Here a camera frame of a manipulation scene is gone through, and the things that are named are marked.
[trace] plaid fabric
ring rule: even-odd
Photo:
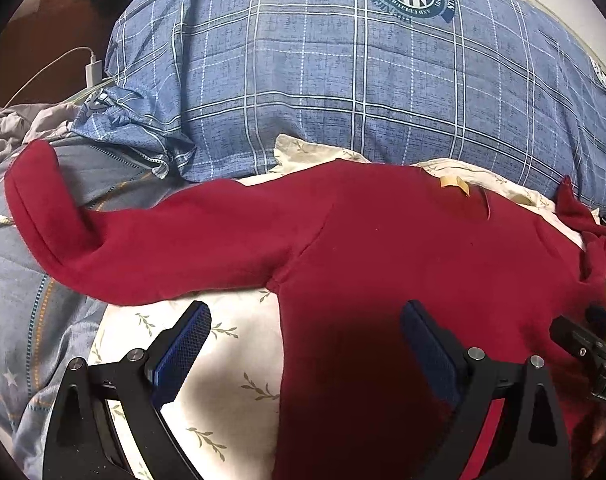
[[[606,205],[606,89],[555,20],[519,0],[401,17],[373,0],[134,0],[116,86],[73,129],[163,177],[263,173],[283,132],[374,162],[451,157]],[[99,109],[98,113],[90,112]]]

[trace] red sweater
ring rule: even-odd
[[[217,180],[149,210],[77,208],[54,150],[32,142],[5,179],[14,221],[54,279],[144,304],[267,286],[284,344],[273,477],[406,479],[442,409],[400,331],[420,300],[466,346],[548,364],[569,431],[589,412],[577,363],[548,336],[555,316],[606,305],[606,228],[561,184],[558,215],[586,250],[492,192],[410,167],[337,160],[245,187]]]

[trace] sweatshirt sleeve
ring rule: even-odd
[[[46,273],[93,298],[138,305],[264,286],[322,227],[336,164],[249,187],[216,180],[151,209],[96,212],[74,204],[54,149],[36,140],[6,174],[5,196]]]

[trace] metal screw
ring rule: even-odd
[[[82,357],[75,357],[67,365],[67,367],[70,370],[78,370],[78,368],[80,368],[81,366],[83,366],[83,358]]]
[[[140,361],[142,357],[145,355],[145,350],[142,348],[134,348],[128,352],[127,358],[128,361],[136,362]]]
[[[545,361],[540,355],[532,355],[529,358],[529,362],[532,363],[536,368],[542,368],[545,366]]]
[[[472,346],[468,351],[467,355],[469,355],[474,361],[482,361],[485,359],[485,352],[483,352],[477,346]]]

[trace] blue textured pad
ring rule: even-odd
[[[152,403],[157,410],[174,402],[212,325],[209,307],[201,303],[154,370]]]
[[[414,301],[409,301],[401,311],[403,337],[414,352],[434,395],[455,408],[461,400],[456,368],[414,304]]]

